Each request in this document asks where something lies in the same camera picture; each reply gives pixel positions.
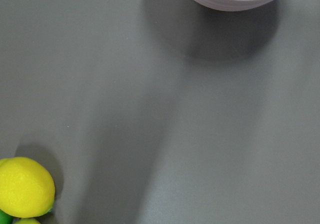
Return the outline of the yellow lemon near board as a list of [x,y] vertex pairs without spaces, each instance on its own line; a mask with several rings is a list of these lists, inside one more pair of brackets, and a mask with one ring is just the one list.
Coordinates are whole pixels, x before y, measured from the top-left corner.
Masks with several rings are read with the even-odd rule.
[[0,209],[13,217],[40,217],[54,206],[55,183],[46,168],[28,157],[0,160]]

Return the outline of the yellow lemon far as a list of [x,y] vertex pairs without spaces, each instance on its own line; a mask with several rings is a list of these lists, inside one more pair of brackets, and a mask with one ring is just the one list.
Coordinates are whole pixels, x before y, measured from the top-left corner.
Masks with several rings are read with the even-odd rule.
[[16,219],[13,224],[41,224],[36,218],[19,218]]

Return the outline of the green lime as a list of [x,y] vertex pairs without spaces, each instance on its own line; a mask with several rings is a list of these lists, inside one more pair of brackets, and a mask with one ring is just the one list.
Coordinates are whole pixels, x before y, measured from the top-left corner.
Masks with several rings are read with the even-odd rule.
[[0,224],[12,224],[13,217],[4,211],[0,210]]

